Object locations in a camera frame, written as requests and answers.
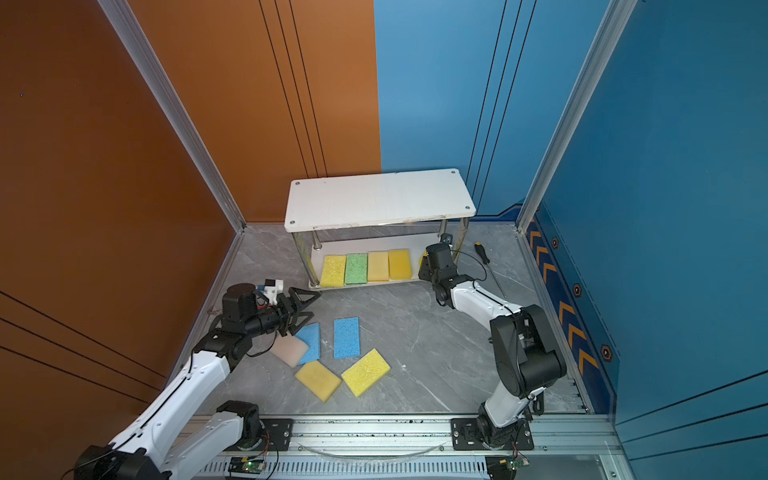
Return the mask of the yellow green textured sponge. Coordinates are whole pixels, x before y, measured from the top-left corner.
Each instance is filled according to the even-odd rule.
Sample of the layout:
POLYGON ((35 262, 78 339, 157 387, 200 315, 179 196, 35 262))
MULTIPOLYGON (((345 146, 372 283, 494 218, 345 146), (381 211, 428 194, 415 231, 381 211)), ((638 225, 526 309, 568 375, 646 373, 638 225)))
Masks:
POLYGON ((322 288, 341 288, 346 285, 345 255, 326 255, 323 259, 320 286, 322 288))

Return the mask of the yellow foam sponge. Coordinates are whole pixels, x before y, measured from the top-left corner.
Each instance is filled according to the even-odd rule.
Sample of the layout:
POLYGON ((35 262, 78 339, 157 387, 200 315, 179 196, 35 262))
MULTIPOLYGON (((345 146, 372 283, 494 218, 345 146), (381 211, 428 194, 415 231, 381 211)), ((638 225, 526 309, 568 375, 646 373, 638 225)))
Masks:
POLYGON ((410 280, 413 277, 410 250, 390 250, 388 252, 388 268, 390 280, 410 280))

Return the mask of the pale yellow orange sponge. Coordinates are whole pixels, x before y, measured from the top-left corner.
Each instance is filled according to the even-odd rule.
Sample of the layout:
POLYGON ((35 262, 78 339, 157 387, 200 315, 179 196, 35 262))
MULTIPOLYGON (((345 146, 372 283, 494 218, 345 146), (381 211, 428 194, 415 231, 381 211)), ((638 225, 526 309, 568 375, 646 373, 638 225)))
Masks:
POLYGON ((390 280, 388 252, 369 252, 367 256, 367 264, 367 281, 369 283, 387 282, 390 280))

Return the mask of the large yellow textured sponge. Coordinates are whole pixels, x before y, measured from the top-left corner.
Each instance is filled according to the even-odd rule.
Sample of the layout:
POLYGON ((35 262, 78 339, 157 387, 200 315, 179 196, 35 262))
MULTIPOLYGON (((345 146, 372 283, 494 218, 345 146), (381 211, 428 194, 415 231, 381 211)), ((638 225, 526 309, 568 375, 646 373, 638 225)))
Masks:
POLYGON ((370 350, 342 373, 342 379, 353 395, 359 398, 391 370, 377 349, 370 350))

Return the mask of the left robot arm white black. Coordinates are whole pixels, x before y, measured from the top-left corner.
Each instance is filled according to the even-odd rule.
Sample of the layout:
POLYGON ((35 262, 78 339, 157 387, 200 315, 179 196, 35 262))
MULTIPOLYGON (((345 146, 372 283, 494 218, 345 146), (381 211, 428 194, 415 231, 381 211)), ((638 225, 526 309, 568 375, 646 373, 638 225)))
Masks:
POLYGON ((299 332, 312 319, 318 291, 276 283, 227 288, 222 311, 157 398, 107 445, 88 447, 73 467, 76 479, 191 479, 227 448, 242 455, 276 451, 257 405, 223 403, 195 434, 178 435, 209 395, 235 370, 255 338, 299 332))

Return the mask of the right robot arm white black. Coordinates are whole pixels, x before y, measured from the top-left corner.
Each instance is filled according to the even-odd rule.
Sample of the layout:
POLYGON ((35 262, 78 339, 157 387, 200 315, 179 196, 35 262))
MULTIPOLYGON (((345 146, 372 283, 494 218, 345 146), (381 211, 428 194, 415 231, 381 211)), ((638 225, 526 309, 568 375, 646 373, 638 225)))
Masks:
POLYGON ((461 274, 454 261, 452 236, 426 247, 418 278, 431 284, 437 302, 462 312, 490 332, 499 383, 479 407, 475 441, 486 449, 509 449, 530 433, 529 422, 545 411, 543 393, 567 374, 546 312, 519 306, 492 294, 461 274))

